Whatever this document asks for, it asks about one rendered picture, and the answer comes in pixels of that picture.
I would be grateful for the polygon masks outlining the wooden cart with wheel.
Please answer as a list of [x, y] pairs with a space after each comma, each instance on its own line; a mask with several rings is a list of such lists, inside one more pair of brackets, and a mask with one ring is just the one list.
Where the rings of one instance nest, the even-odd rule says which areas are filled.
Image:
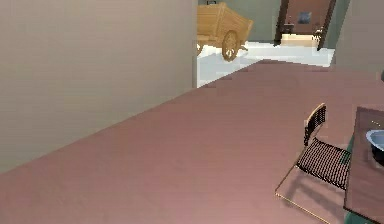
[[240, 49], [247, 51], [253, 21], [230, 9], [225, 2], [197, 6], [197, 54], [205, 46], [221, 49], [225, 61], [233, 61]]

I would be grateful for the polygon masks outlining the black mesh chair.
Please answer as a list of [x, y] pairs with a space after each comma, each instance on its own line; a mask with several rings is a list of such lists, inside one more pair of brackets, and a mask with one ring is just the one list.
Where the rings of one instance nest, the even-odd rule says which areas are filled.
[[308, 116], [304, 126], [303, 149], [298, 155], [293, 165], [289, 168], [285, 176], [280, 180], [274, 190], [274, 194], [291, 205], [301, 209], [307, 214], [322, 221], [324, 224], [330, 224], [321, 216], [302, 207], [293, 200], [278, 192], [281, 185], [285, 182], [294, 168], [318, 178], [330, 185], [333, 185], [343, 191], [347, 188], [347, 178], [349, 175], [349, 165], [351, 161], [351, 152], [317, 138], [317, 133], [326, 122], [327, 105], [320, 103]]

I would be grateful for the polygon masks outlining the brown wooden table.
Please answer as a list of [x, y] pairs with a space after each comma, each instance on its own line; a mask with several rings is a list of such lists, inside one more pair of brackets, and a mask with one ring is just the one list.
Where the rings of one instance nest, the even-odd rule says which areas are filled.
[[344, 208], [384, 224], [384, 167], [373, 158], [366, 138], [368, 131], [379, 129], [378, 124], [384, 126], [384, 111], [357, 108]]

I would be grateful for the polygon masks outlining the blue bowl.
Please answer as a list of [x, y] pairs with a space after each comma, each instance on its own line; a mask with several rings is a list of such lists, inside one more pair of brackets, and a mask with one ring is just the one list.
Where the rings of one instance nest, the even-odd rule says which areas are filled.
[[384, 166], [384, 130], [369, 130], [366, 139], [371, 146], [373, 158]]

